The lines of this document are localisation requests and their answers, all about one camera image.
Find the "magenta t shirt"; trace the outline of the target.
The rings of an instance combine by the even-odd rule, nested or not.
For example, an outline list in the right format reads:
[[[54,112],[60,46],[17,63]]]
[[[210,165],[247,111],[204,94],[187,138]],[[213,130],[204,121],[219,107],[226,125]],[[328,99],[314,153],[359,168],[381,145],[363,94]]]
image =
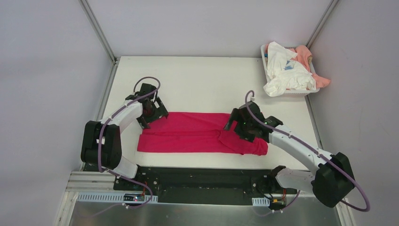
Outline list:
[[[231,153],[266,155],[268,144],[256,138],[241,139],[224,130],[228,113],[171,112],[152,122],[139,137],[137,150],[144,153]]]

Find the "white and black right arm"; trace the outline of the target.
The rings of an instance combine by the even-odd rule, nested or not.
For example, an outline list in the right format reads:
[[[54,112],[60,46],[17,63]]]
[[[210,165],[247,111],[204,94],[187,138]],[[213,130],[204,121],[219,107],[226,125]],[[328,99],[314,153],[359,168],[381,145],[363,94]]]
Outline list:
[[[234,108],[224,130],[234,128],[239,138],[253,143],[259,138],[282,149],[306,170],[279,165],[259,183],[263,193],[279,193],[285,189],[312,193],[325,206],[334,207],[356,186],[350,161],[343,153],[331,154],[302,141],[290,127],[274,116],[264,117],[253,101]]]

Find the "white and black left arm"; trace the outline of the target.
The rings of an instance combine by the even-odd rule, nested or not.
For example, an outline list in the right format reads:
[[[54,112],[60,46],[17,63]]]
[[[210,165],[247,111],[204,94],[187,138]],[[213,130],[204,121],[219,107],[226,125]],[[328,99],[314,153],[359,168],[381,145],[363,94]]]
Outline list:
[[[143,83],[140,90],[126,97],[123,105],[111,115],[100,121],[88,121],[84,128],[81,160],[96,165],[100,171],[109,170],[126,177],[126,185],[131,190],[139,190],[144,178],[137,174],[138,165],[123,156],[121,134],[133,122],[137,122],[141,129],[149,129],[152,122],[168,117],[158,89]]]

